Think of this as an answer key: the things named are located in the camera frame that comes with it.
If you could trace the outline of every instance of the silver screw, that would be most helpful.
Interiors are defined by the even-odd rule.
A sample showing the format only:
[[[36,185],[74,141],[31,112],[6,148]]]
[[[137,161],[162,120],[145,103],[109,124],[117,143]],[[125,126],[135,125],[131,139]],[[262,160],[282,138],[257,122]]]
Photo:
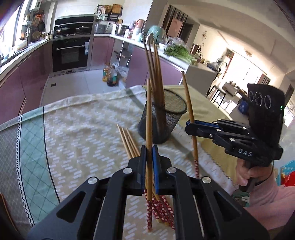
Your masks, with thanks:
[[[91,178],[89,178],[89,179],[88,179],[88,183],[89,183],[89,184],[95,184],[95,183],[97,183],[97,178],[95,178],[95,177],[91,177]]]
[[[203,183],[210,183],[211,182],[211,178],[209,178],[209,177],[203,177],[202,178],[202,182]]]
[[[169,173],[175,173],[176,172],[176,168],[169,167],[169,168],[167,168],[167,172],[169,172]]]
[[[123,173],[125,173],[125,174],[132,173],[132,169],[131,168],[124,168]]]

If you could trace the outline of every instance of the oven door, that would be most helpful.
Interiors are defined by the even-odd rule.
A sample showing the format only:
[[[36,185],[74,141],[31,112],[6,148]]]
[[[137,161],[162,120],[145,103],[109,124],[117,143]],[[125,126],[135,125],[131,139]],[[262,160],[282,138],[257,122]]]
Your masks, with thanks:
[[[53,72],[87,67],[89,38],[70,38],[52,43]]]

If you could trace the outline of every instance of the black stool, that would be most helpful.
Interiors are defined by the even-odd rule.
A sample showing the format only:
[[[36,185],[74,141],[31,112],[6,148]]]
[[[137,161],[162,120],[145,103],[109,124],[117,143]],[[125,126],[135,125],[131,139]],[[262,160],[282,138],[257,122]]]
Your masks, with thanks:
[[[211,90],[207,93],[206,97],[208,97],[208,95],[212,92],[212,90],[213,90],[214,88],[216,88],[217,91],[216,91],[216,93],[214,94],[214,96],[211,98],[210,102],[212,102],[212,100],[214,99],[214,97],[215,97],[216,94],[218,93],[217,96],[216,96],[216,98],[215,98],[214,101],[213,101],[213,103],[215,103],[215,100],[218,98],[219,94],[222,93],[222,94],[223,94],[223,98],[222,98],[222,100],[221,100],[221,102],[220,102],[220,104],[219,104],[219,106],[218,106],[218,108],[219,108],[220,105],[221,105],[221,103],[223,102],[223,100],[224,100],[224,98],[225,98],[226,91],[224,91],[223,89],[221,89],[221,88],[217,87],[216,85],[214,85],[214,86],[211,88]]]

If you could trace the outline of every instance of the black mesh holder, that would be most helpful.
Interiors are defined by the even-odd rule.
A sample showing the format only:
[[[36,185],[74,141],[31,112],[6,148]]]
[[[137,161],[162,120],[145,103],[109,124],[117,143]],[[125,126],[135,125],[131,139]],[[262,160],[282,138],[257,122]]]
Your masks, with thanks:
[[[186,102],[176,93],[164,89],[165,109],[155,104],[152,95],[152,122],[153,122],[153,143],[161,144],[166,142],[182,114],[186,113]],[[137,130],[139,135],[146,139],[146,107],[143,110]]]

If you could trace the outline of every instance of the human hand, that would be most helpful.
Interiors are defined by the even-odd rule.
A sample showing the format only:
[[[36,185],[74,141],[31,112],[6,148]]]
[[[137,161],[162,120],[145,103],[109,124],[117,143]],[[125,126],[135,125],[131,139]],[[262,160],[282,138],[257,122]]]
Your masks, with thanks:
[[[245,160],[238,158],[236,166],[237,183],[241,186],[248,184],[248,179],[257,178],[258,181],[266,180],[272,173],[272,165],[268,167],[253,167],[251,169],[246,168]]]

